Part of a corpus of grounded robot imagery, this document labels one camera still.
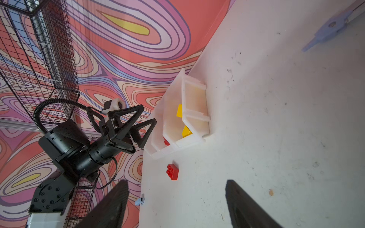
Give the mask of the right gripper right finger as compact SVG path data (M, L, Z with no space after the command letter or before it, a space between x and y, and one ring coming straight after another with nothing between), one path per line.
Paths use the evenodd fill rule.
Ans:
M234 180L227 180L225 187L231 223L234 228L280 228L278 224Z

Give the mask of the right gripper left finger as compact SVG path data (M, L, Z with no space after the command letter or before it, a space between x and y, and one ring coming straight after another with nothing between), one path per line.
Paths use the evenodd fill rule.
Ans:
M126 180L120 181L107 196L77 225L78 228L120 228L128 202Z

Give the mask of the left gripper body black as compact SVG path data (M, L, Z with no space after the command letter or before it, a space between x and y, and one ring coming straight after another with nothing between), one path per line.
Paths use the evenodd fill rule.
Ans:
M106 139L106 145L121 150L127 154L134 154L136 148L132 136L128 130L123 128L123 123L116 118L99 121L99 129L102 137Z

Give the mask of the red arch lego piece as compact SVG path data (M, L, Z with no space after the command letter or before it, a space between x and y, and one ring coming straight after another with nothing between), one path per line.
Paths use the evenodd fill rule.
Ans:
M165 139L165 138L163 138L164 139L164 144L166 145L166 146L169 146L170 145L170 143Z

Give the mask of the yellow lego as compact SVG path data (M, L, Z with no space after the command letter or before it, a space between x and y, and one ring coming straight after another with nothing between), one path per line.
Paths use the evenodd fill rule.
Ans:
M193 132L185 125L184 129L182 131L182 137L185 138L185 137L190 136L192 134L193 134Z
M182 104L179 104L178 105L178 109L177 109L177 113L176 113L176 116L179 117L179 118L182 118L183 117L183 109L182 109Z

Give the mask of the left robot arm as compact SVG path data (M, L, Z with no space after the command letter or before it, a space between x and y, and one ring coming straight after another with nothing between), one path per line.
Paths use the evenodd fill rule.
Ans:
M41 122L43 109L51 104L69 104L87 112L94 129L101 136L91 142L73 120L67 120L52 130ZM111 108L104 105L106 115L78 102L54 98L40 103L33 114L35 125L43 133L39 145L56 166L56 170L36 188L26 223L28 228L61 228L66 220L74 191L83 178L96 184L100 168L116 162L119 153L134 154L144 148L155 128L156 119L138 123L144 111L142 105Z

